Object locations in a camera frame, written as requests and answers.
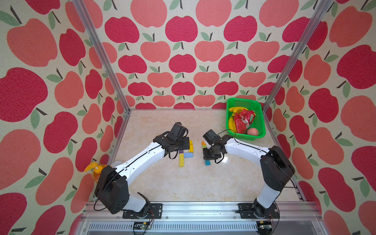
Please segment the yellow-green long block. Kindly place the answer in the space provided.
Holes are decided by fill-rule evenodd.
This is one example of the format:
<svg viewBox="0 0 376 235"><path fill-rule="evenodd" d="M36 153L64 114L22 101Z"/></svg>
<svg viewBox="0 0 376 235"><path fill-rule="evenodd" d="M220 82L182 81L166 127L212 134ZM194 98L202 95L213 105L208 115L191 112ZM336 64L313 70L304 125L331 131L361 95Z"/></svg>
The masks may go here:
<svg viewBox="0 0 376 235"><path fill-rule="evenodd" d="M179 166L184 167L185 166L185 161L184 161L184 153L179 154Z"/></svg>

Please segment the short yellow block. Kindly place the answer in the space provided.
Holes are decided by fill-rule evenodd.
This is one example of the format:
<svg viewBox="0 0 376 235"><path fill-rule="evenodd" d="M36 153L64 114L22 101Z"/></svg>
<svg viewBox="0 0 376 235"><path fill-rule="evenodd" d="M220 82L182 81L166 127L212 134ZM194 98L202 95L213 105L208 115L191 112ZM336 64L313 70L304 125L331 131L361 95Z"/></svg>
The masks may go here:
<svg viewBox="0 0 376 235"><path fill-rule="evenodd" d="M189 145L189 153L194 153L193 141L190 141L190 145Z"/></svg>

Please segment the light blue block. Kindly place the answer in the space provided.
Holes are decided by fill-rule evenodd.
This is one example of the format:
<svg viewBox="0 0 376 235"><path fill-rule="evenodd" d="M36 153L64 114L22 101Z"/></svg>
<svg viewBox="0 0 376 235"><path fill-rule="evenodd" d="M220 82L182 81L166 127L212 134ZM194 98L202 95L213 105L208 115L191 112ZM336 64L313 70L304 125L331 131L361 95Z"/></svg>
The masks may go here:
<svg viewBox="0 0 376 235"><path fill-rule="evenodd" d="M193 157L193 153L190 153L190 152L184 153L184 157L185 158L192 158Z"/></svg>

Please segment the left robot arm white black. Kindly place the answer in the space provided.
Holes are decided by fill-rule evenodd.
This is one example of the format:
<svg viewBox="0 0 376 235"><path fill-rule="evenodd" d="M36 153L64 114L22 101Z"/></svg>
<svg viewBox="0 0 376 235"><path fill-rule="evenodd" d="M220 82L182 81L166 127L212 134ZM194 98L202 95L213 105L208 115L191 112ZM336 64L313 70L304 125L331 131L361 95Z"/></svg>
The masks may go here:
<svg viewBox="0 0 376 235"><path fill-rule="evenodd" d="M189 148L189 137L183 137L174 143L161 137L132 159L115 167L106 166L101 171L95 196L111 214L131 211L141 217L146 216L150 210L150 201L141 193L130 193L128 187L147 168L169 153Z"/></svg>

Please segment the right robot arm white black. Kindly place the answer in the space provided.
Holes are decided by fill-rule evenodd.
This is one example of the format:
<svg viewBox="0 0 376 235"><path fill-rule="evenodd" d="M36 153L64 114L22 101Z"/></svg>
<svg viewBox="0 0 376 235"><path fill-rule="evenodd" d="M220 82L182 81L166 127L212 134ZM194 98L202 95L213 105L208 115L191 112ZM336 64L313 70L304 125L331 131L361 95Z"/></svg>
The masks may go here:
<svg viewBox="0 0 376 235"><path fill-rule="evenodd" d="M273 209L272 204L280 196L286 184L295 174L295 169L283 150L278 146L260 147L238 141L235 137L205 134L204 160L217 160L225 154L233 154L258 164L264 180L259 196L254 200L250 212L256 218L265 218Z"/></svg>

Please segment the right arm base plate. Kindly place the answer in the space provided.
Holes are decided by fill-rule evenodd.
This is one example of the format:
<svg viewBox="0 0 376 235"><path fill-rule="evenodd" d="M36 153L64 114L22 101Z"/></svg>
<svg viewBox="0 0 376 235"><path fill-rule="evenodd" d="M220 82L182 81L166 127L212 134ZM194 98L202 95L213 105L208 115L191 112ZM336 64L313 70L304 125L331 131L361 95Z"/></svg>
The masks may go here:
<svg viewBox="0 0 376 235"><path fill-rule="evenodd" d="M264 208L263 206L253 203L239 203L238 209L235 213L240 214L242 219L279 219L280 212L277 209L275 203L273 203L268 209Z"/></svg>

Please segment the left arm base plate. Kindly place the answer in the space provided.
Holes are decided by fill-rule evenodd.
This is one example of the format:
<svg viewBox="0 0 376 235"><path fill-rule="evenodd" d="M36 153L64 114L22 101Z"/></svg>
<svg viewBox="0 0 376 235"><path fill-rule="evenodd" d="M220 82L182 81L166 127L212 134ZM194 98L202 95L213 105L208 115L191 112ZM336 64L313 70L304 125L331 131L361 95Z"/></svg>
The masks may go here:
<svg viewBox="0 0 376 235"><path fill-rule="evenodd" d="M161 219L163 212L162 203L151 203L146 206L140 212L134 212L131 210L123 212L123 219Z"/></svg>

